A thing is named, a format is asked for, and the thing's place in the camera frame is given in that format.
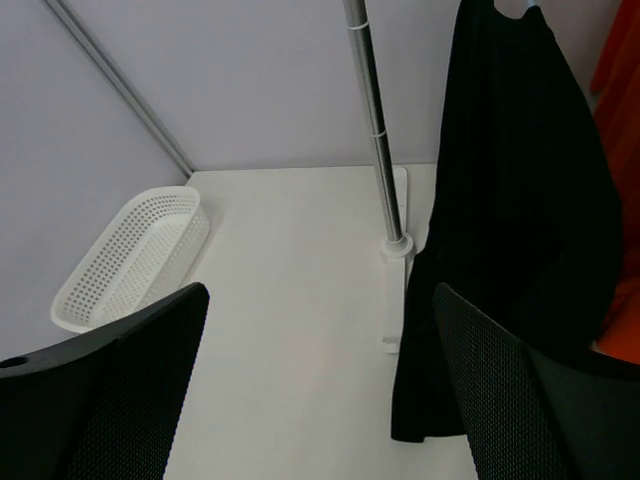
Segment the black t shirt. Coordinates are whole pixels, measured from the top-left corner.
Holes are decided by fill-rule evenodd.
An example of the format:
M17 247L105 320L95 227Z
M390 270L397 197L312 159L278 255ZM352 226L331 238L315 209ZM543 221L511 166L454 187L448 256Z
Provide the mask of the black t shirt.
M432 298L445 283L509 329L588 349L622 266L621 203L588 103L539 7L460 4L424 248L406 293L390 436L465 428Z

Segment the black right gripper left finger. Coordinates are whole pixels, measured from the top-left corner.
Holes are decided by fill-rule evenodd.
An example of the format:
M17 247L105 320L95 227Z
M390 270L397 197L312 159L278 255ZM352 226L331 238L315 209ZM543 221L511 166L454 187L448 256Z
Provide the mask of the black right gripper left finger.
M192 283L1 363L4 479L161 479L207 317Z

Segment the orange t shirt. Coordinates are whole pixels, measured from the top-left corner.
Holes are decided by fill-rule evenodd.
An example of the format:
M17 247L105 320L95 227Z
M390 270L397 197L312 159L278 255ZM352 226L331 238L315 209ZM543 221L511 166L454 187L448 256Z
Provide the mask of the orange t shirt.
M622 205L623 266L596 348L639 363L639 3L620 3L591 81L593 113Z

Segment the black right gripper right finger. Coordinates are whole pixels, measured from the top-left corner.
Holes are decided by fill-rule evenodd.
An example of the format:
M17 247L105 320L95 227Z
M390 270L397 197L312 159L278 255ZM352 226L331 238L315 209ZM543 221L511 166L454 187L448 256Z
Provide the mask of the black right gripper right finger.
M513 334L445 283L432 304L479 478L638 478L638 366Z

